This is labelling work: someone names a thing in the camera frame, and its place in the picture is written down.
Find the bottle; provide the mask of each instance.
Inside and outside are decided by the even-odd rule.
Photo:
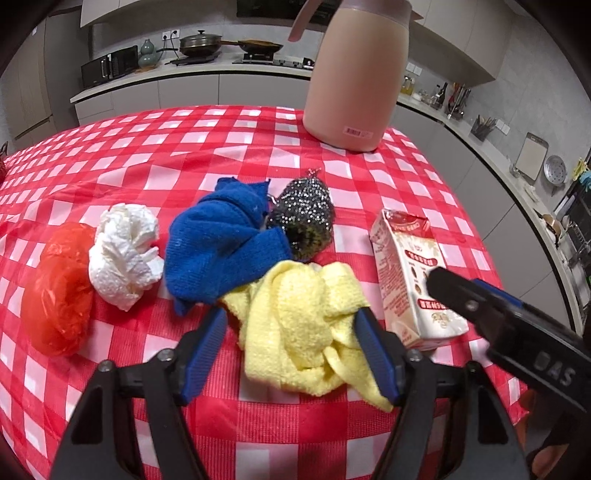
[[[443,102],[445,101],[445,95],[447,94],[447,82],[443,84],[443,87],[437,94],[439,97],[437,98],[437,103],[435,107],[439,110],[443,106]]]
[[[307,0],[297,41],[322,0]],[[343,0],[324,35],[304,110],[304,127],[337,148],[368,152],[382,141],[408,60],[407,0]]]

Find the pot lid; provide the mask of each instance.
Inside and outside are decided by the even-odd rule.
[[[207,47],[219,44],[221,39],[221,35],[205,33],[205,30],[199,30],[198,35],[181,38],[180,42],[182,47]]]

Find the screw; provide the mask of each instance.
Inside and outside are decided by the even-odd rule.
[[[480,305],[478,305],[478,302],[476,300],[468,300],[466,302],[466,310],[469,312],[477,311],[479,306]]]
[[[170,362],[174,358],[174,350],[172,348],[165,348],[160,350],[156,355],[161,362]]]
[[[111,360],[103,360],[99,363],[99,372],[110,372],[115,367],[115,364]]]
[[[420,362],[423,359],[423,354],[418,350],[413,349],[407,352],[407,358],[411,362]]]

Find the microwave oven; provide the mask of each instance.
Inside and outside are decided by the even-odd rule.
[[[87,89],[118,79],[138,68],[138,46],[114,51],[82,66],[82,86]]]
[[[84,88],[102,85],[110,79],[111,63],[107,55],[96,60],[91,60],[82,66],[82,86]]]

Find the cutting board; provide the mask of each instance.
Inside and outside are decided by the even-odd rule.
[[[528,133],[525,136],[519,158],[515,162],[515,168],[531,180],[536,181],[547,153],[548,142],[532,133]]]

